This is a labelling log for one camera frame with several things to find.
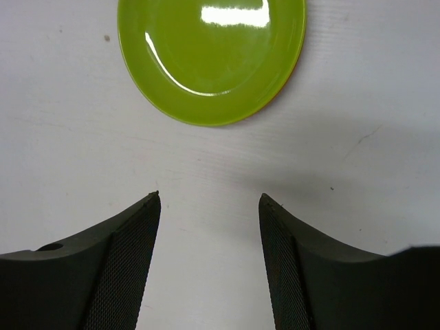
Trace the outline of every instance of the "plate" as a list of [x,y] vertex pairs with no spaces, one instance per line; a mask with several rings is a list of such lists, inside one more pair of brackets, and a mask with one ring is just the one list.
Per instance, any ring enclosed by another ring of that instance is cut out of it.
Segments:
[[201,126],[242,120],[283,88],[298,60],[305,0],[120,0],[118,30],[139,90]]

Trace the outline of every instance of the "black mesh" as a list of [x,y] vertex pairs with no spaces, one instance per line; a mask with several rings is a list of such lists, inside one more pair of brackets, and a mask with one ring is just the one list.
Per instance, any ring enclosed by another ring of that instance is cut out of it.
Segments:
[[260,229],[276,330],[311,330],[294,242],[270,205],[260,205]]
[[149,203],[112,236],[85,315],[84,330],[134,330],[138,321],[160,205]]

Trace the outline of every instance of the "white surface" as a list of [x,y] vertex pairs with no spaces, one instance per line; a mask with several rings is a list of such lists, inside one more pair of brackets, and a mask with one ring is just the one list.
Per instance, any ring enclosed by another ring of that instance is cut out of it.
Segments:
[[0,253],[158,189],[138,329],[268,330],[262,192],[365,250],[440,242],[440,1],[308,4],[284,91],[253,118],[208,129],[136,89],[116,0],[1,1]]

